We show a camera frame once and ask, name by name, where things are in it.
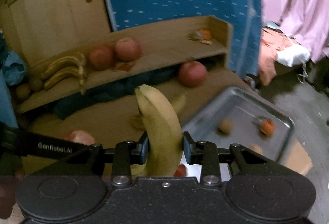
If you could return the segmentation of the brown kiwi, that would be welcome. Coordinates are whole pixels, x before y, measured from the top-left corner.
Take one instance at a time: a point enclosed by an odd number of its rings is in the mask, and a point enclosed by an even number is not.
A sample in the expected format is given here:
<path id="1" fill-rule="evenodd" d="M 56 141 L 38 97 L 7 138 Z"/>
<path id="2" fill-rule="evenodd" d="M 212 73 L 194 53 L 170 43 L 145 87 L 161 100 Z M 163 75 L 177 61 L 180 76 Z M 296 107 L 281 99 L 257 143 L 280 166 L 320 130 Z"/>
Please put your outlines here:
<path id="1" fill-rule="evenodd" d="M 218 130 L 225 135 L 231 134 L 233 127 L 233 122 L 227 118 L 220 120 L 218 124 Z"/>
<path id="2" fill-rule="evenodd" d="M 34 92 L 39 92 L 44 89 L 44 81 L 38 77 L 30 78 L 30 86 Z"/>

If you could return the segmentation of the yellow banana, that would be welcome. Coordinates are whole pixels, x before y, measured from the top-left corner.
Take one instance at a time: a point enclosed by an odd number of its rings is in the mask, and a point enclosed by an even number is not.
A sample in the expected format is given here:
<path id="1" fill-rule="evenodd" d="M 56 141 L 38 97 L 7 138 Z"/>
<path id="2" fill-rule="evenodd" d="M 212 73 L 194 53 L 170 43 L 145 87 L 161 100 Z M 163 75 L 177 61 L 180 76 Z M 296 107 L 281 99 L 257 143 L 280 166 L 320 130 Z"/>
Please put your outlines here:
<path id="1" fill-rule="evenodd" d="M 177 94 L 165 105 L 162 103 L 156 106 L 157 109 L 160 109 L 161 113 L 170 113 L 174 112 L 176 115 L 180 115 L 187 103 L 187 96 L 183 93 Z M 143 118 L 140 114 L 131 115 L 129 118 L 131 126 L 137 130 L 145 130 Z"/>
<path id="2" fill-rule="evenodd" d="M 172 177 L 182 158 L 183 133 L 178 116 L 156 108 L 169 100 L 152 86 L 138 86 L 135 97 L 148 135 L 149 152 L 144 165 L 131 166 L 132 175 Z"/>

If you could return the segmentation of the red apple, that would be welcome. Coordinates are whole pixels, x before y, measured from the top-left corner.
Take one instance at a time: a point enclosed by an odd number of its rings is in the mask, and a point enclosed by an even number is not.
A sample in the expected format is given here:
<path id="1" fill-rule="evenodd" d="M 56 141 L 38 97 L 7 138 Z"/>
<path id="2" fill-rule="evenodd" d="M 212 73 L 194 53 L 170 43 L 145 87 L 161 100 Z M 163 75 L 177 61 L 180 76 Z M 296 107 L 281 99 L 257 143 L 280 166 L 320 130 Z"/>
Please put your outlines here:
<path id="1" fill-rule="evenodd" d="M 71 132 L 64 137 L 64 140 L 84 145 L 92 145 L 95 143 L 95 139 L 88 132 L 83 130 L 75 130 Z"/>
<path id="2" fill-rule="evenodd" d="M 179 82 L 189 88 L 200 86 L 208 76 L 206 67 L 198 61 L 182 64 L 178 73 Z"/>

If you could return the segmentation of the orange tangerine with leaf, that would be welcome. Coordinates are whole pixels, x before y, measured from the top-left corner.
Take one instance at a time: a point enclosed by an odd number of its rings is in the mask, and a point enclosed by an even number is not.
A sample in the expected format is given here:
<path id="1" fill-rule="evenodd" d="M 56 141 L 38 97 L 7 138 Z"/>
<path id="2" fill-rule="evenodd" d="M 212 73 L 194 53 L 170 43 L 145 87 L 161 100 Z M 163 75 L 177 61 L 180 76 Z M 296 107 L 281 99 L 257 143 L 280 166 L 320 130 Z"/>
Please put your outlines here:
<path id="1" fill-rule="evenodd" d="M 253 123 L 267 137 L 272 136 L 276 130 L 276 125 L 274 124 L 274 122 L 271 119 L 266 118 L 266 117 L 254 118 Z"/>

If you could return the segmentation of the small red tomato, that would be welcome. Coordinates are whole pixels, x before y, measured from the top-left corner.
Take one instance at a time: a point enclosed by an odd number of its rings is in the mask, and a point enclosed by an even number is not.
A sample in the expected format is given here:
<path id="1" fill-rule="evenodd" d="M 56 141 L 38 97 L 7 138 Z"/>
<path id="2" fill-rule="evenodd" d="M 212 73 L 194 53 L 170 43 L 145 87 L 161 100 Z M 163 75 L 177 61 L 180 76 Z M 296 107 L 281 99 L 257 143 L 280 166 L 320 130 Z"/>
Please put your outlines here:
<path id="1" fill-rule="evenodd" d="M 187 176 L 187 170 L 184 164 L 180 164 L 177 167 L 176 172 L 173 175 L 174 177 L 186 177 Z"/>

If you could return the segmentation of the metal tray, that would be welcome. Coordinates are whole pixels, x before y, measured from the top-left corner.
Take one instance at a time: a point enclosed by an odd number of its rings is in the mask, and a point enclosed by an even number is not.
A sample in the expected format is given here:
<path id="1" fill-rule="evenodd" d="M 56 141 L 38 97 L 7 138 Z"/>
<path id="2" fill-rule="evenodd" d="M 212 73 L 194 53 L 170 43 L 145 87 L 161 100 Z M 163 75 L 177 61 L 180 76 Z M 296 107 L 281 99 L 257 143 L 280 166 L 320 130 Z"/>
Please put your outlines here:
<path id="1" fill-rule="evenodd" d="M 274 134 L 264 135 L 253 123 L 257 117 L 271 119 L 276 125 Z M 233 122 L 233 131 L 225 135 L 218 130 L 219 121 Z M 281 109 L 259 95 L 240 87 L 230 86 L 203 106 L 184 125 L 194 141 L 210 141 L 219 148 L 233 143 L 245 147 L 257 145 L 263 156 L 283 164 L 294 132 L 294 122 Z"/>

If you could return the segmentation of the brown kiwi shelf edge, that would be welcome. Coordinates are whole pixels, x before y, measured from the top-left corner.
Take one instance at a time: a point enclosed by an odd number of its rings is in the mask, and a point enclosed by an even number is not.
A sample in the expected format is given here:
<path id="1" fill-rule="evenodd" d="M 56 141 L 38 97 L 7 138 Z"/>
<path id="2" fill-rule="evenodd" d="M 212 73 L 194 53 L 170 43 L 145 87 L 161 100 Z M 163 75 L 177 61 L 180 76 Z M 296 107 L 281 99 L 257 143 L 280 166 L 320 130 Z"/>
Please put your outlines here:
<path id="1" fill-rule="evenodd" d="M 31 88 L 29 84 L 24 84 L 16 89 L 16 95 L 20 100 L 26 100 L 30 97 Z"/>

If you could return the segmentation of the brown kiwi on shelf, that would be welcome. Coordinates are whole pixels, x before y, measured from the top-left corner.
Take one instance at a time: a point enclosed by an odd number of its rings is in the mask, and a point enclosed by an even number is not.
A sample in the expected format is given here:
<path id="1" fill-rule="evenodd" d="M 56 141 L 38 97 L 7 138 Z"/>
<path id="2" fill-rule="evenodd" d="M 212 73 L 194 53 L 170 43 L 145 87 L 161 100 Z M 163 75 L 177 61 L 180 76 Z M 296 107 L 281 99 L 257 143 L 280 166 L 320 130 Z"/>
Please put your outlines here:
<path id="1" fill-rule="evenodd" d="M 39 92 L 44 89 L 44 81 L 38 77 L 30 78 L 30 86 L 34 92 Z"/>

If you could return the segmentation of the blue garment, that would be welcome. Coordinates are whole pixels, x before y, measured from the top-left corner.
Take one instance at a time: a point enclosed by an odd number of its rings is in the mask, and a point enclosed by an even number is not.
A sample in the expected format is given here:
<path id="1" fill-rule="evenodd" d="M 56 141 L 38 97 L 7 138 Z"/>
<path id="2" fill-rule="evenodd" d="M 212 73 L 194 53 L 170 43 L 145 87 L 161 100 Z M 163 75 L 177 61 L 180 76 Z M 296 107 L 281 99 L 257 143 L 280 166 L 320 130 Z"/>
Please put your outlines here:
<path id="1" fill-rule="evenodd" d="M 8 49 L 1 31 L 1 122 L 10 127 L 18 127 L 12 105 L 11 90 L 17 87 L 27 74 L 27 66 L 20 56 Z"/>

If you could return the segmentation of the banana bunch on shelf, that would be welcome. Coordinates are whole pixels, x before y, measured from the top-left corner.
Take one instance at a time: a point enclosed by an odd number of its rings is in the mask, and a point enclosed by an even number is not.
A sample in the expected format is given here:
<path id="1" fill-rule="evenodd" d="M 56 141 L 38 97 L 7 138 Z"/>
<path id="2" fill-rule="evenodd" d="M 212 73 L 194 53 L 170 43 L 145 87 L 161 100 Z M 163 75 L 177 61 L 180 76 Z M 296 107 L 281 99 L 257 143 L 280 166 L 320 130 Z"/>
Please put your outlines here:
<path id="1" fill-rule="evenodd" d="M 41 79 L 44 81 L 44 90 L 51 89 L 66 78 L 77 78 L 79 91 L 82 95 L 85 94 L 85 80 L 87 77 L 86 57 L 79 52 L 60 57 L 41 73 Z"/>

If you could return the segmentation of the red apple shelf left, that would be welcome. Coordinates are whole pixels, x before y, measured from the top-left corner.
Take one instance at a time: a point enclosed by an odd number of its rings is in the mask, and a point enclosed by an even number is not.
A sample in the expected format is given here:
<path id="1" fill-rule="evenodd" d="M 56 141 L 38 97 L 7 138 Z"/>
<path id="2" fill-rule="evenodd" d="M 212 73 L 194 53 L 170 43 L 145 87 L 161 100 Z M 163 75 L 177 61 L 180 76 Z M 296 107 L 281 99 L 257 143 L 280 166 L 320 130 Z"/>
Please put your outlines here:
<path id="1" fill-rule="evenodd" d="M 107 70 L 114 65 L 114 51 L 110 46 L 92 48 L 88 58 L 95 70 Z"/>

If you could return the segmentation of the red apple shelf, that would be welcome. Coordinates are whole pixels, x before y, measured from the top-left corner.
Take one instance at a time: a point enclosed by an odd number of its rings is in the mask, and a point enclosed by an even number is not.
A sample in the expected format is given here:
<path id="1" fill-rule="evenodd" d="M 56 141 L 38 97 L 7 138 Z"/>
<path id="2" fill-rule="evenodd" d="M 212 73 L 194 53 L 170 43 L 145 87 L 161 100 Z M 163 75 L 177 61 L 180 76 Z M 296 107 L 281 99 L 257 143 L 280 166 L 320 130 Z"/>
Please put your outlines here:
<path id="1" fill-rule="evenodd" d="M 95 70 L 107 70 L 114 65 L 114 51 L 110 46 L 92 48 L 88 58 Z"/>
<path id="2" fill-rule="evenodd" d="M 138 40 L 131 37 L 119 39 L 114 47 L 117 58 L 124 62 L 131 62 L 142 56 L 142 46 Z"/>

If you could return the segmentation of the wooden desk shelf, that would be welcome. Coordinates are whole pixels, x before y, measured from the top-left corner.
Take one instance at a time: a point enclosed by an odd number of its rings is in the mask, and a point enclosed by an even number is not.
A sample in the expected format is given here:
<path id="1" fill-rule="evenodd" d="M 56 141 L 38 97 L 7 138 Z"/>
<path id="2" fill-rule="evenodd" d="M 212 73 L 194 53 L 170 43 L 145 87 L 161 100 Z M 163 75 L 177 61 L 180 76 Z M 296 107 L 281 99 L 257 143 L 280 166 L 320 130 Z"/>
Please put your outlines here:
<path id="1" fill-rule="evenodd" d="M 58 59 L 85 55 L 88 76 L 83 86 L 67 78 L 32 94 L 17 112 L 26 113 L 74 94 L 86 99 L 99 86 L 189 60 L 223 56 L 227 63 L 233 30 L 225 20 L 195 16 L 112 32 L 99 42 L 82 44 L 33 65 L 30 73 L 38 77 Z"/>

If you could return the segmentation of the red apple shelf right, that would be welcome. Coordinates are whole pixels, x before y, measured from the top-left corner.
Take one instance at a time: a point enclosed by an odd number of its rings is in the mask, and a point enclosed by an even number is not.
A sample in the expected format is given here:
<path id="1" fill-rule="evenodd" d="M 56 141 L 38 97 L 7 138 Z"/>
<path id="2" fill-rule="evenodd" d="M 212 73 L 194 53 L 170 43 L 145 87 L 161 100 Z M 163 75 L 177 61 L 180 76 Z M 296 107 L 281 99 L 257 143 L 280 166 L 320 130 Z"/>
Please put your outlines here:
<path id="1" fill-rule="evenodd" d="M 114 47 L 117 58 L 124 62 L 131 62 L 142 56 L 142 46 L 138 40 L 131 37 L 119 39 Z"/>

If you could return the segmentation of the bed with orange blanket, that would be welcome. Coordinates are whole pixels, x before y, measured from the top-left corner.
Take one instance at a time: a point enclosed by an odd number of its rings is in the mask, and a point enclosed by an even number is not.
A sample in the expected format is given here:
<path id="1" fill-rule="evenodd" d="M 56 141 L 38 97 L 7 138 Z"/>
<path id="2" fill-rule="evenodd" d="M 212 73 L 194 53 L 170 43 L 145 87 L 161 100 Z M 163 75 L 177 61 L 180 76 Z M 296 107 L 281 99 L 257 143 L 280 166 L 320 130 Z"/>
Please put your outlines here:
<path id="1" fill-rule="evenodd" d="M 311 53 L 295 38 L 282 32 L 271 21 L 262 27 L 258 57 L 258 77 L 263 86 L 268 86 L 277 76 L 276 63 L 287 67 L 305 66 Z"/>

